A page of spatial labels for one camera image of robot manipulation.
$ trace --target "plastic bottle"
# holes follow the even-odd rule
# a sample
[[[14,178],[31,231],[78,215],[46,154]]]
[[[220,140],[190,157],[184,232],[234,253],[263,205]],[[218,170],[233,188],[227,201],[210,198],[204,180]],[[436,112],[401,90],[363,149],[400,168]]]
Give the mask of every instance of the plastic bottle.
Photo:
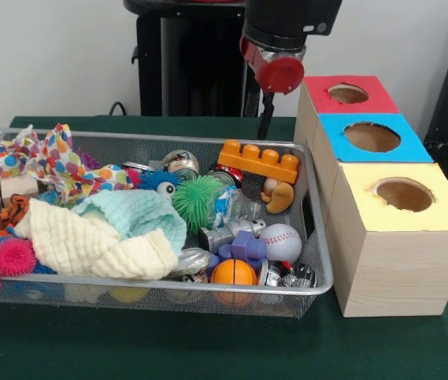
[[[231,219],[260,217],[261,206],[254,203],[236,186],[226,186],[211,197],[207,205],[208,228],[219,228]]]

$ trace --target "white wall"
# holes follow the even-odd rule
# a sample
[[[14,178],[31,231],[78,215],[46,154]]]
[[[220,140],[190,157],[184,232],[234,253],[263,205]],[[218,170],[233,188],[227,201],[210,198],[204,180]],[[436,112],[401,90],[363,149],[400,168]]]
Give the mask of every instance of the white wall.
[[[343,0],[332,34],[307,48],[306,74],[377,75],[424,136],[448,67],[448,0]],[[277,115],[296,99],[277,97]]]
[[[0,0],[0,128],[16,115],[139,114],[136,17],[120,0]]]
[[[15,115],[139,113],[135,15],[120,0],[0,0],[0,128]],[[307,74],[374,74],[422,135],[448,65],[448,0],[343,0]],[[294,116],[298,93],[277,96]]]

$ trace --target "wooden block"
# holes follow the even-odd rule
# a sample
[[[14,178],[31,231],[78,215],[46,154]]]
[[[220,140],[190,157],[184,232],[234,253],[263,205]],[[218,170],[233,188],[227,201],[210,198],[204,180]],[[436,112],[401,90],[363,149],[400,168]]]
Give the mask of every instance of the wooden block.
[[[338,162],[433,162],[400,114],[319,115],[313,161],[328,218]]]
[[[317,185],[321,195],[322,218],[326,225],[339,166],[328,136],[321,127],[317,128],[313,140],[313,163],[316,168]]]
[[[20,194],[23,196],[38,196],[37,180],[28,174],[1,179],[1,197],[4,207],[11,204],[11,196]]]
[[[313,139],[316,133],[319,117],[309,96],[306,83],[302,83],[300,100],[298,102],[298,114],[294,127],[294,142],[309,147],[312,151]]]
[[[436,164],[340,164],[327,225],[345,317],[439,315],[448,181]]]
[[[339,75],[306,77],[303,81],[317,114],[399,113],[377,77]]]

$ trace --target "polka dot cloth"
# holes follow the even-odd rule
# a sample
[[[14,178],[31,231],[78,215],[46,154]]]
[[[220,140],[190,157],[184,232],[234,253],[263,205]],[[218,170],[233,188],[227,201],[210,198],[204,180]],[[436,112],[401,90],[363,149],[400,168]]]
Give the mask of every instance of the polka dot cloth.
[[[13,141],[0,142],[0,181],[25,172],[39,181],[53,184],[62,203],[79,203],[101,190],[133,187],[131,178],[118,165],[87,170],[73,152],[67,124],[57,124],[43,141],[29,126]]]
[[[101,190],[132,188],[131,179],[118,165],[87,170],[72,151],[67,124],[57,124],[41,144],[36,159],[29,162],[28,173],[40,181],[55,185],[63,203],[79,203]]]
[[[25,171],[27,161],[36,157],[40,140],[32,130],[25,128],[13,141],[0,142],[0,185],[1,178],[14,177]]]

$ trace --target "wire mesh basket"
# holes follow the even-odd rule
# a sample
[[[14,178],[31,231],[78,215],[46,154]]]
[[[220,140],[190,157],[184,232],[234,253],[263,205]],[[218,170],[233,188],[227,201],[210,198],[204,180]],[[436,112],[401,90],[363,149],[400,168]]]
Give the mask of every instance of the wire mesh basket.
[[[18,132],[15,129],[0,131],[0,140],[11,140]],[[46,133],[38,131],[40,137]],[[198,158],[201,173],[206,173],[216,162],[224,143],[221,139],[92,132],[72,132],[72,136],[74,147],[81,147],[100,162],[118,165],[123,162],[148,164],[162,160],[172,150],[189,150]],[[286,223],[299,232],[302,238],[299,260],[315,271],[316,286],[238,286],[36,274],[2,279],[0,302],[302,317],[316,296],[329,290],[333,282],[312,157],[304,146],[291,142],[243,143],[254,143],[262,149],[268,147],[280,155],[289,153],[298,158],[294,202],[287,211],[278,215],[266,212],[260,200],[264,177],[246,173],[243,192],[262,205],[261,218],[267,225]],[[197,237],[188,235],[185,248],[194,246],[197,246]]]

